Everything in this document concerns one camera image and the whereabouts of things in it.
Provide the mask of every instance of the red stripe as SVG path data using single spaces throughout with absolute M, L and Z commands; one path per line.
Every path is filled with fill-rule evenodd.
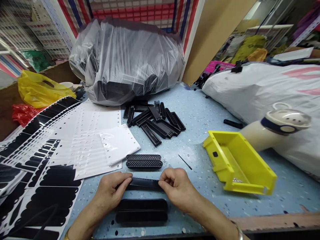
M 11 57 L 10 55 L 7 55 L 7 57 L 21 70 L 24 70 L 18 63 L 17 60 L 15 60 L 13 57 Z
M 3 66 L 1 63 L 0 63 L 0 69 L 5 73 L 9 74 L 10 76 L 16 78 L 16 76 L 12 72 L 10 72 L 5 66 Z
M 64 4 L 64 1 L 63 0 L 58 0 L 58 2 L 59 2 L 59 5 L 60 5 L 60 7 L 61 7 L 61 9 L 63 11 L 64 16 L 67 19 L 67 22 L 69 23 L 69 26 L 70 26 L 70 28 L 71 28 L 71 30 L 73 32 L 73 35 L 77 38 L 78 31 L 77 31 L 76 27 L 73 24 L 73 21 L 72 21 L 72 19 L 70 17 L 70 14 L 69 14 L 69 12 L 68 12 L 68 10 L 66 8 L 66 5 Z
M 83 0 L 78 0 L 78 3 L 79 3 L 79 7 L 80 7 L 80 9 L 81 9 L 83 18 L 84 18 L 84 20 L 86 21 L 86 24 L 88 24 L 88 23 L 90 22 L 90 19 L 89 19 L 87 10 L 86 10 L 86 8 L 84 7 Z
M 193 0 L 191 15 L 190 15 L 189 23 L 188 23 L 187 34 L 186 34 L 186 39 L 184 40 L 184 46 L 183 46 L 184 52 L 186 52 L 186 48 L 187 48 L 187 45 L 188 45 L 189 36 L 190 36 L 190 32 L 191 32 L 194 16 L 196 15 L 198 2 L 199 2 L 199 0 Z
M 180 18 L 182 15 L 182 9 L 183 9 L 183 0 L 180 0 L 179 12 L 178 12 L 178 16 L 177 16 L 176 32 L 179 32 L 179 24 L 180 24 Z

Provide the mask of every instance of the yellow plastic bag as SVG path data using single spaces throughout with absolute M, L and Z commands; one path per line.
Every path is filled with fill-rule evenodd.
M 42 74 L 26 70 L 18 77 L 18 89 L 22 100 L 35 108 L 47 107 L 66 96 L 76 98 L 69 88 Z

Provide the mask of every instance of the black plastic parts in bag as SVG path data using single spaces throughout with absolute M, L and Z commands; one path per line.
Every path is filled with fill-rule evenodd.
M 106 106 L 173 87 L 185 63 L 177 34 L 112 17 L 94 19 L 79 33 L 69 62 L 90 100 Z

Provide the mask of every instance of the pink basket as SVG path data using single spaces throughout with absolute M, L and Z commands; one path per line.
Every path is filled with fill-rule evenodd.
M 208 66 L 205 69 L 205 72 L 212 73 L 216 67 L 217 64 L 220 64 L 220 70 L 224 70 L 227 68 L 232 68 L 235 65 L 231 63 L 225 63 L 225 62 L 220 62 L 220 61 L 211 61 Z

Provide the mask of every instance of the red plastic bag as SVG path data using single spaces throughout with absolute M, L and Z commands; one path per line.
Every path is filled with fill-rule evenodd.
M 28 122 L 43 109 L 34 108 L 27 104 L 13 104 L 12 108 L 12 119 L 18 121 L 22 127 L 25 127 Z

